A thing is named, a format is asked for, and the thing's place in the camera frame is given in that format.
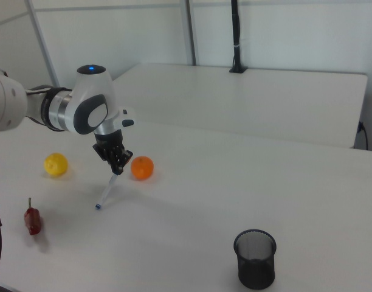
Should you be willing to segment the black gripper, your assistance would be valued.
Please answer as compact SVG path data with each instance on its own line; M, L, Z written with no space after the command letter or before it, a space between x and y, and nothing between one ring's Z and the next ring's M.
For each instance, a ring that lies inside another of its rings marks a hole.
M133 152L126 150L123 145L123 135L121 130L116 130L110 134L94 134L96 143L93 149L99 157L106 161L113 174L121 175L125 165L133 156Z

